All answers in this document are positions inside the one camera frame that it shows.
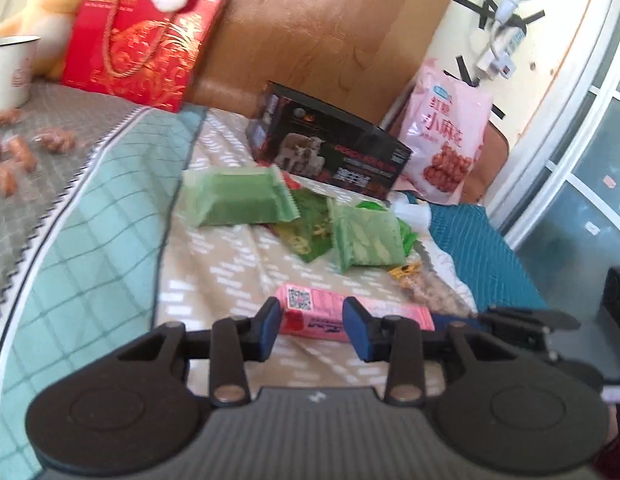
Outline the peanut bag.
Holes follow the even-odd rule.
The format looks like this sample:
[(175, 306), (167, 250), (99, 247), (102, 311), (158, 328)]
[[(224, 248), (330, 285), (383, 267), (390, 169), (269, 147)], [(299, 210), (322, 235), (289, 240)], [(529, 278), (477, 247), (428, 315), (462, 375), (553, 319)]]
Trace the peanut bag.
[(389, 271), (413, 304), (426, 307), (433, 314), (472, 318), (474, 309), (455, 290), (447, 285), (436, 272), (428, 270), (421, 262), (397, 266)]

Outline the pink wafer snack pack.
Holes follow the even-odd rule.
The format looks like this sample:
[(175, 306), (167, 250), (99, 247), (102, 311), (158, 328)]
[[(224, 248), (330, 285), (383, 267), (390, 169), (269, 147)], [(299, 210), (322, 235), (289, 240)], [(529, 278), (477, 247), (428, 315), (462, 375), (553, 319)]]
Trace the pink wafer snack pack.
[[(313, 288), (286, 283), (276, 292), (275, 297), (283, 309), (283, 335), (348, 342), (349, 338), (342, 325), (342, 304), (346, 297), (327, 289)], [(386, 315), (402, 315), (416, 321), (423, 330), (435, 329), (432, 316), (426, 307), (417, 304), (397, 304), (396, 302), (372, 298), (360, 298), (361, 305), (376, 318)]]

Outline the small green snack pack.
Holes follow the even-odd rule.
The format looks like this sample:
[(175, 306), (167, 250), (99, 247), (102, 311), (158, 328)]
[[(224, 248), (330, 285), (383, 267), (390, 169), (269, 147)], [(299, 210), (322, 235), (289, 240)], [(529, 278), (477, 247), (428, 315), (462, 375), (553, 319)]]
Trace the small green snack pack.
[(327, 203), (331, 244), (341, 273), (353, 266), (403, 266), (417, 233), (392, 211), (372, 202), (351, 206), (332, 198)]

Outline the green pea snack bag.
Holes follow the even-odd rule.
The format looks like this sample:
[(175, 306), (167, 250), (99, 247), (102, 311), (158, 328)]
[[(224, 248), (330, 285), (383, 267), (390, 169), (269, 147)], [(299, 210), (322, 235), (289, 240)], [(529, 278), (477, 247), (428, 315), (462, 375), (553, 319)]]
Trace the green pea snack bag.
[(300, 216), (290, 222), (270, 224), (269, 229), (303, 262), (322, 257), (333, 247), (328, 198), (307, 188), (291, 191)]

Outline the large light green snack pack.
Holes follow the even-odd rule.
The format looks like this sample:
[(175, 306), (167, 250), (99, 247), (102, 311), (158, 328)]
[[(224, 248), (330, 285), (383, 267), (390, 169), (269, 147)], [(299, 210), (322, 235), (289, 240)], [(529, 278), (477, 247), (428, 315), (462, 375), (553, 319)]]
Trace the large light green snack pack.
[(241, 226), (296, 220), (299, 208), (277, 167), (210, 167), (183, 172), (187, 223)]

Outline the teal patterned blanket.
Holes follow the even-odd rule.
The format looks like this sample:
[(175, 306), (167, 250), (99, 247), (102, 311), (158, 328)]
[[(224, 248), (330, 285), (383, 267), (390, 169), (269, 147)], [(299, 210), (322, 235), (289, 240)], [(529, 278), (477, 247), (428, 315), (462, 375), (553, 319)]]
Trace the teal patterned blanket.
[(546, 310), (548, 305), (483, 207), (429, 205), (421, 259), (476, 313), (491, 307)]

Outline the beige patterned cloth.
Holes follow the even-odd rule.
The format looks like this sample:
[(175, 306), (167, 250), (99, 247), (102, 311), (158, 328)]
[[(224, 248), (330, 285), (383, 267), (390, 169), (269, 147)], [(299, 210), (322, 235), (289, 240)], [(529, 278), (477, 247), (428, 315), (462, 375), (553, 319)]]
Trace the beige patterned cloth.
[[(255, 166), (246, 139), (248, 125), (244, 116), (208, 110), (188, 168)], [(417, 232), (407, 262), (421, 260), (426, 271), (438, 274), (472, 313), (477, 312), (469, 287), (456, 275), (452, 257), (436, 245), (428, 229)], [(407, 298), (383, 268), (360, 266), (341, 274), (334, 263), (331, 254), (304, 263), (265, 226), (191, 230), (179, 196), (162, 252), (154, 325), (176, 321), (187, 330), (204, 330), (227, 316), (251, 318), (286, 283), (355, 296), (362, 302), (386, 300), (392, 307)], [(363, 363), (343, 342), (284, 335), (277, 337), (270, 359), (247, 363), (246, 373), (252, 393), (261, 386), (372, 386), (383, 394), (387, 363)]]

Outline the brown cushion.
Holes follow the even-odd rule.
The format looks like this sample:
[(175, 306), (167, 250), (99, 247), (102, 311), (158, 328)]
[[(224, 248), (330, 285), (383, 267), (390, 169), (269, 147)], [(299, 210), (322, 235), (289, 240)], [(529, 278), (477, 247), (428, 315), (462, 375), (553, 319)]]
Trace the brown cushion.
[(464, 182), (462, 204), (479, 204), (484, 199), (488, 188), (505, 166), (508, 156), (509, 144), (506, 136), (489, 122), (484, 130), (479, 159)]

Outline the black sheep print box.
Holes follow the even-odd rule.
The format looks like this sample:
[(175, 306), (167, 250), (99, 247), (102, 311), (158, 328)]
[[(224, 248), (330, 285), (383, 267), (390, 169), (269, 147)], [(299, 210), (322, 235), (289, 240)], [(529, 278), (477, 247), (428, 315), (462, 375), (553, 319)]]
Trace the black sheep print box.
[(371, 122), (269, 82), (247, 131), (256, 162), (383, 200), (412, 151)]

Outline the green grid grey blanket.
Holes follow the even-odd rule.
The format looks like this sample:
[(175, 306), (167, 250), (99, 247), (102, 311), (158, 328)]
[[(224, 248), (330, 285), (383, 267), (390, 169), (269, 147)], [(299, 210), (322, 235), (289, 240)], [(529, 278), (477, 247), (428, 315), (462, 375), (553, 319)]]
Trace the green grid grey blanket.
[(38, 82), (15, 133), (70, 131), (37, 150), (0, 198), (0, 479), (35, 479), (25, 432), (34, 397), (154, 322), (160, 261), (182, 172), (207, 118)]

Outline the white power strip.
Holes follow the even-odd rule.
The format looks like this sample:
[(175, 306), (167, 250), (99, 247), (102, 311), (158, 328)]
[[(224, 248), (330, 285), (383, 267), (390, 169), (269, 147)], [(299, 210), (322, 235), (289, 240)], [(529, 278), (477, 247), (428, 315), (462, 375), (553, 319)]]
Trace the white power strip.
[(488, 47), (474, 64), (474, 73), (480, 80), (493, 80), (497, 76), (509, 79), (516, 65), (512, 57), (526, 38), (526, 24), (512, 16), (505, 24), (495, 22), (488, 36)]

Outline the wooden pattern board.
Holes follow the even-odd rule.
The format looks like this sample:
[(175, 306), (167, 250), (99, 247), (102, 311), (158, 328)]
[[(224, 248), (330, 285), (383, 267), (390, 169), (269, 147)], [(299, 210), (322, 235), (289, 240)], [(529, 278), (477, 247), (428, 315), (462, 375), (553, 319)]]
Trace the wooden pattern board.
[(451, 0), (229, 0), (186, 99), (253, 117), (274, 81), (377, 124)]

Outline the red gift box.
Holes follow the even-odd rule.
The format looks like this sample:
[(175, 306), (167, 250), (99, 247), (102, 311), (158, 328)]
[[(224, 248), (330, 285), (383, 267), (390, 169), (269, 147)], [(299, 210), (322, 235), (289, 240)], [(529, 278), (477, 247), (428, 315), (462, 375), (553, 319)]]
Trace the red gift box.
[(175, 113), (226, 1), (163, 13), (150, 0), (83, 0), (60, 81)]

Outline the white enamel mug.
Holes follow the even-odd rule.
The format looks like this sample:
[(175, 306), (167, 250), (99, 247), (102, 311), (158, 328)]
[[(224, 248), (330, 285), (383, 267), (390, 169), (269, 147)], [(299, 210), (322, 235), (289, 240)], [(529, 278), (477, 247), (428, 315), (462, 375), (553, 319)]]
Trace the white enamel mug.
[(0, 38), (0, 112), (19, 108), (29, 100), (38, 36)]

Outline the yellow duck plush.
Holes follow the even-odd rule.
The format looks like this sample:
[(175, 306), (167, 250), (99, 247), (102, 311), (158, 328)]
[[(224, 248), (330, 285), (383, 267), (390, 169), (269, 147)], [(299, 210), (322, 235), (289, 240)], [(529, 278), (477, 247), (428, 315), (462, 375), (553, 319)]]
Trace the yellow duck plush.
[(26, 0), (22, 10), (0, 24), (0, 38), (38, 36), (33, 75), (58, 80), (83, 0)]

